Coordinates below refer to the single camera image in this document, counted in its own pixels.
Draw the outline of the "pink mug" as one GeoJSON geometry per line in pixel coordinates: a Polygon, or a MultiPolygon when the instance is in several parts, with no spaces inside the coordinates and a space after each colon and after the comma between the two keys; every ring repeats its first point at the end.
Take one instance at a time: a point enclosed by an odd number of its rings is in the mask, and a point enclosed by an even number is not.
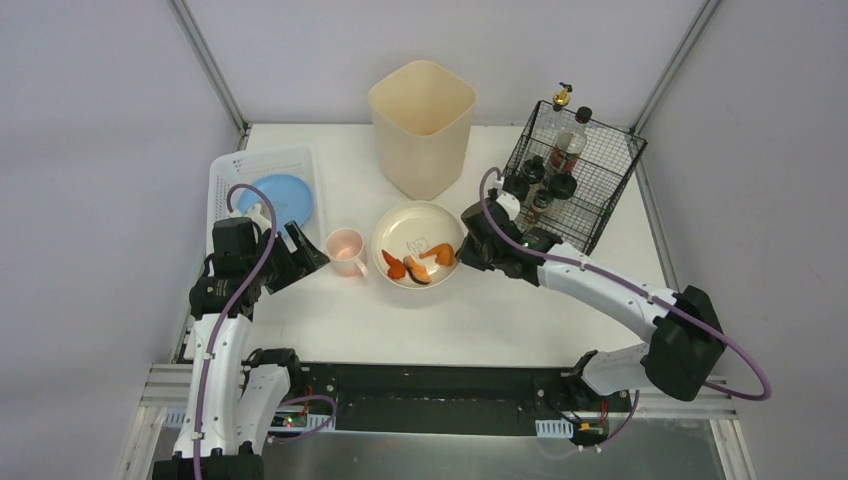
{"type": "Polygon", "coordinates": [[[326,247],[331,267],[339,275],[362,278],[369,275],[365,241],[357,230],[335,230],[328,236],[326,247]]]}

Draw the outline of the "blue plate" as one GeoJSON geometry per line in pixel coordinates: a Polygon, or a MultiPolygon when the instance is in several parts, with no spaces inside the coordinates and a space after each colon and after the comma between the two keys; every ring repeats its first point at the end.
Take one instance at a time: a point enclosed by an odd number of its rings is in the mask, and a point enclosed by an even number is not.
{"type": "Polygon", "coordinates": [[[307,225],[313,213],[314,197],[304,180],[289,174],[274,174],[256,180],[252,186],[271,201],[281,233],[289,222],[301,228],[307,225]]]}

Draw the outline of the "black lid jar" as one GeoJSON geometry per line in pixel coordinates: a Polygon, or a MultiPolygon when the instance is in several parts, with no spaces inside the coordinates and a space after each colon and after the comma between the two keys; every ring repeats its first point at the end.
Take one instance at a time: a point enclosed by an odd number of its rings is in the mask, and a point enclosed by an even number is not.
{"type": "Polygon", "coordinates": [[[569,200],[576,193],[577,186],[570,172],[559,172],[549,178],[546,189],[555,200],[569,200]]]}
{"type": "Polygon", "coordinates": [[[534,155],[526,159],[521,165],[520,174],[529,185],[542,183],[546,175],[544,158],[534,155]]]}
{"type": "Polygon", "coordinates": [[[528,196],[530,184],[520,175],[506,175],[502,190],[514,196],[519,203],[523,203],[528,196]]]}

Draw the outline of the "beige plate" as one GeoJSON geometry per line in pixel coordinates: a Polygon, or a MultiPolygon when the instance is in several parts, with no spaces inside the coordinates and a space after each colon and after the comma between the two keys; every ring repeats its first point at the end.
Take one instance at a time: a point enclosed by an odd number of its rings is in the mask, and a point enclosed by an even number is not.
{"type": "Polygon", "coordinates": [[[407,290],[422,290],[444,283],[459,268],[437,265],[433,257],[420,259],[419,255],[441,243],[449,243],[455,253],[464,240],[464,230],[455,215],[445,208],[427,201],[402,203],[384,214],[377,222],[371,238],[371,254],[378,272],[390,284],[407,290]],[[408,273],[403,279],[391,280],[386,275],[387,265],[381,251],[386,250],[401,261],[412,255],[424,265],[432,279],[430,285],[414,283],[408,273]]]}

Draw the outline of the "small dark spice jar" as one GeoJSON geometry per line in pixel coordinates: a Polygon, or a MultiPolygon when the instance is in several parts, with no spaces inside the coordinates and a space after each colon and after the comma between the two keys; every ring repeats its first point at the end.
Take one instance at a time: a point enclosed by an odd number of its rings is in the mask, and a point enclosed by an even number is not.
{"type": "Polygon", "coordinates": [[[550,208],[555,197],[547,188],[539,189],[530,203],[526,220],[529,225],[536,225],[550,208]]]}

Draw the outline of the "white plastic basket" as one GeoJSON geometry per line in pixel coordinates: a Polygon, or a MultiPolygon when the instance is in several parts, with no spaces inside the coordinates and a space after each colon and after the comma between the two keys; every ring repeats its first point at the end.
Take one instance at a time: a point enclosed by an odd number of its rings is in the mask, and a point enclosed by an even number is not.
{"type": "Polygon", "coordinates": [[[313,213],[302,231],[317,247],[325,244],[324,202],[322,179],[310,146],[305,144],[239,151],[215,159],[209,168],[205,251],[213,250],[211,230],[218,220],[232,213],[243,213],[260,201],[251,190],[240,189],[233,195],[233,185],[252,185],[256,180],[274,174],[289,174],[304,180],[313,192],[313,213]]]}

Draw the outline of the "soy sauce bottle red label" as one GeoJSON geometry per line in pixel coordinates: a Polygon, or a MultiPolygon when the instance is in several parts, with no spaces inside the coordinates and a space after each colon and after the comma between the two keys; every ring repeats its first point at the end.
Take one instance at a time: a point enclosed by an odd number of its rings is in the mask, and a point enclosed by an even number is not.
{"type": "Polygon", "coordinates": [[[559,131],[548,156],[547,172],[549,174],[572,173],[587,145],[586,127],[592,115],[593,110],[590,107],[581,106],[574,114],[574,119],[559,131]]]}

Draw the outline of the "clear glass bottle gold cap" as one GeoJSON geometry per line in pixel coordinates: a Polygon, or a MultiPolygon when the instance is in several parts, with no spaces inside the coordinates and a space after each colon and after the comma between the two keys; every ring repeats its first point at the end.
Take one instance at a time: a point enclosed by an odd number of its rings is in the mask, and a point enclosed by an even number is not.
{"type": "Polygon", "coordinates": [[[564,116],[567,114],[566,107],[571,101],[573,86],[564,82],[559,83],[561,89],[551,99],[550,106],[541,112],[541,136],[551,147],[556,146],[557,138],[567,125],[564,116]]]}

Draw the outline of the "beige plastic bin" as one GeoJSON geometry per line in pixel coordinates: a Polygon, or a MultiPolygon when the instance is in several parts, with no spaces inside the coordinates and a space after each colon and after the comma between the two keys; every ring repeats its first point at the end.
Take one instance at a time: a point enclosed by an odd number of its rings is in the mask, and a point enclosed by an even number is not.
{"type": "Polygon", "coordinates": [[[367,94],[383,175],[413,200],[433,200],[460,177],[476,90],[429,60],[395,70],[367,94]]]}

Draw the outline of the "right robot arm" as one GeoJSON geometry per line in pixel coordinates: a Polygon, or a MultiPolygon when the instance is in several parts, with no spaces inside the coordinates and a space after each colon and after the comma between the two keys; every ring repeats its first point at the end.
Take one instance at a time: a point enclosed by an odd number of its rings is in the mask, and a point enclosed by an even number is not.
{"type": "Polygon", "coordinates": [[[591,350],[571,368],[569,387],[587,396],[653,386],[691,401],[707,383],[725,346],[710,297],[688,286],[681,292],[638,283],[605,269],[541,228],[520,231],[504,208],[488,199],[461,215],[468,233],[458,252],[472,268],[544,287],[600,311],[636,334],[637,345],[591,350]]]}

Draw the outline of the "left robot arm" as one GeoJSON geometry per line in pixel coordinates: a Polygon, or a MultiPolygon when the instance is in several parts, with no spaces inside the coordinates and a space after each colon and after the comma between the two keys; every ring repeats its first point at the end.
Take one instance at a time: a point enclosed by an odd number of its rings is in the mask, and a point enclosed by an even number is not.
{"type": "Polygon", "coordinates": [[[260,479],[261,457],[277,407],[303,376],[290,348],[247,353],[254,307],[328,264],[299,225],[248,217],[214,223],[212,250],[189,292],[192,377],[186,416],[155,479],[260,479]]]}

